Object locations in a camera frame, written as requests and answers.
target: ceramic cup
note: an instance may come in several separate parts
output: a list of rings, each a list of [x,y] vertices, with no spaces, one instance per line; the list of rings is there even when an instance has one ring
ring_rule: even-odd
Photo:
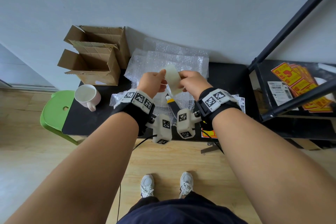
[[[75,99],[84,107],[89,108],[91,112],[96,110],[96,105],[101,100],[101,95],[95,86],[84,84],[75,91]]]

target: green stool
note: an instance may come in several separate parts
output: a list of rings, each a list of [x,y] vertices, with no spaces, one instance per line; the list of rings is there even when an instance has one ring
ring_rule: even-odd
[[[75,92],[72,90],[62,90],[53,93],[51,99],[42,110],[40,123],[42,127],[50,132],[78,145],[75,139],[62,133],[62,128],[74,97]]]

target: hand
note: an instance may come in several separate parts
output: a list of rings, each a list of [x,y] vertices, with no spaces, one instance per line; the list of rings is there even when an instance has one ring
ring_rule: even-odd
[[[162,69],[159,73],[144,73],[140,79],[137,89],[145,92],[150,98],[153,98],[158,92],[165,91],[167,87],[167,81],[164,79],[165,75],[166,69]]]
[[[182,79],[180,88],[185,87],[183,91],[188,91],[196,101],[204,90],[212,87],[199,72],[184,70],[179,75]]]

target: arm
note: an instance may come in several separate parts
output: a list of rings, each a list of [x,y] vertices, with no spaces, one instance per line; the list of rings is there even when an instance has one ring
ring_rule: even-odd
[[[138,89],[153,98],[166,71],[146,73]],[[109,117],[64,159],[6,224],[105,223],[138,135],[124,112]]]
[[[181,81],[197,100],[211,85],[195,72]],[[336,181],[320,165],[236,108],[212,122],[233,172],[263,223],[334,223]]]

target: navy blue shirt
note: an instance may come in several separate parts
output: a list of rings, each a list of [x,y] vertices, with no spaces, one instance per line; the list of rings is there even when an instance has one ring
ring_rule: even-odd
[[[247,224],[228,208],[206,202],[171,199],[144,205],[126,214],[118,224]]]

